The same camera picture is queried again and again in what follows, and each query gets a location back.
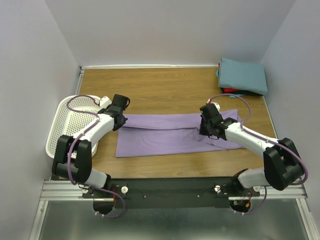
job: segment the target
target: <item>laundry basket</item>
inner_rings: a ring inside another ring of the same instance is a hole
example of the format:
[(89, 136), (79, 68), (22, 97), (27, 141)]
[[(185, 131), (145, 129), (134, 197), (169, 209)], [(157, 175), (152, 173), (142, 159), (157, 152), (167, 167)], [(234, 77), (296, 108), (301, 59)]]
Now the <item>laundry basket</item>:
[[(72, 97), (74, 96), (68, 96), (63, 99), (55, 112), (50, 133), (45, 145), (45, 151), (51, 158), (55, 157), (58, 139), (61, 137), (61, 135), (72, 136), (96, 118), (92, 114), (70, 111), (67, 108), (67, 102)], [(97, 96), (91, 97), (96, 99), (97, 102), (100, 100), (100, 98)], [(72, 100), (69, 106), (75, 110), (93, 113), (97, 113), (100, 110), (100, 107), (96, 105), (92, 99), (85, 96), (79, 96), (75, 98)], [(92, 156), (96, 153), (97, 147), (98, 143), (92, 147)]]

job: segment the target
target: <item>lavender wall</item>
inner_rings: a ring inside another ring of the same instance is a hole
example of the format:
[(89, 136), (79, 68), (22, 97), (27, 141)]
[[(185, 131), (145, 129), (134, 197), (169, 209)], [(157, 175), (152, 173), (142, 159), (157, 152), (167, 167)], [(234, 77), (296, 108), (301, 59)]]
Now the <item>lavender wall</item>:
[(25, 240), (51, 172), (50, 126), (79, 67), (43, 0), (1, 1), (0, 33), (0, 238)]
[(81, 66), (259, 62), (295, 0), (46, 0)]
[(264, 64), (266, 103), (279, 136), (291, 138), (309, 169), (308, 205), (320, 226), (320, 1), (297, 0), (272, 40)]

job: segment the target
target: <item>wooden table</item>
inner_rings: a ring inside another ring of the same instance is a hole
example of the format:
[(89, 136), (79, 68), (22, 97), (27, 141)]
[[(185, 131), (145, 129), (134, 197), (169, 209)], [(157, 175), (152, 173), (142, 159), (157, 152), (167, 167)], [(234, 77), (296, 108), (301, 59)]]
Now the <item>wooden table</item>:
[[(80, 94), (127, 96), (126, 114), (199, 113), (208, 98), (221, 93), (216, 68), (86, 69)], [(245, 124), (261, 134), (275, 137), (262, 97), (244, 97), (252, 107)], [(249, 111), (239, 99), (216, 99), (221, 111), (238, 109), (244, 119)], [(118, 132), (109, 132), (100, 141), (92, 158), (93, 167), (113, 178), (218, 177), (232, 176), (246, 168), (263, 166), (263, 160), (247, 149), (197, 152), (160, 156), (116, 158)]]

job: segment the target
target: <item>black mounting plate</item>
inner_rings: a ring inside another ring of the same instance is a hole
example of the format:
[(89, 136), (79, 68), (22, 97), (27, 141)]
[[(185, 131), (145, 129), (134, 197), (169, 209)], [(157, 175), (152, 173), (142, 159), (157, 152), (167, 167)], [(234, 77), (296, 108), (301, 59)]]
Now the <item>black mounting plate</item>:
[[(231, 177), (186, 177), (186, 178), (114, 178), (112, 189), (123, 197), (127, 209), (156, 208), (229, 208), (229, 197), (244, 197), (247, 192), (235, 195), (228, 192)], [(123, 194), (121, 188), (128, 192)], [(215, 191), (220, 186), (221, 192)], [(260, 194), (251, 190), (252, 196)], [(112, 194), (91, 190), (84, 198), (113, 198)], [(122, 208), (116, 198), (115, 208)]]

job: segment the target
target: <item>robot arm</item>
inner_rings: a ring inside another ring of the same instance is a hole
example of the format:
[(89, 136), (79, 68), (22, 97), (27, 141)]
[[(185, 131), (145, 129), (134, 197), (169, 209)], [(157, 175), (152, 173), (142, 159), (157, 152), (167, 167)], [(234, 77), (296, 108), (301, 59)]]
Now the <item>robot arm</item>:
[[(263, 158), (264, 167), (245, 169), (233, 176), (231, 183), (233, 192), (240, 193), (253, 186), (272, 186), (281, 191), (304, 174), (297, 159), (281, 147), (271, 143), (279, 143), (299, 156), (294, 143), (290, 139), (270, 138), (243, 127), (247, 130), (244, 131), (241, 123), (235, 119), (230, 117), (223, 119), (216, 104), (206, 104), (200, 108), (200, 111), (201, 135), (216, 136), (238, 143)], [(261, 140), (257, 136), (267, 139), (267, 141)]]
[[(112, 102), (106, 96), (101, 98), (99, 102), (101, 109), (97, 113), (99, 122), (79, 138), (73, 148), (73, 152), (76, 151), (76, 156), (73, 155), (71, 158), (71, 174), (75, 182), (99, 188), (109, 188), (108, 184), (111, 176), (92, 167), (92, 146), (98, 143), (106, 133), (111, 130), (116, 131), (126, 123), (128, 119), (124, 117), (123, 112), (128, 107), (128, 102), (130, 103), (128, 97), (118, 94), (114, 95)], [(75, 133), (73, 136), (62, 135), (58, 139), (52, 165), (54, 175), (69, 178), (67, 161), (71, 144), (96, 121), (97, 119), (94, 119), (82, 131)]]

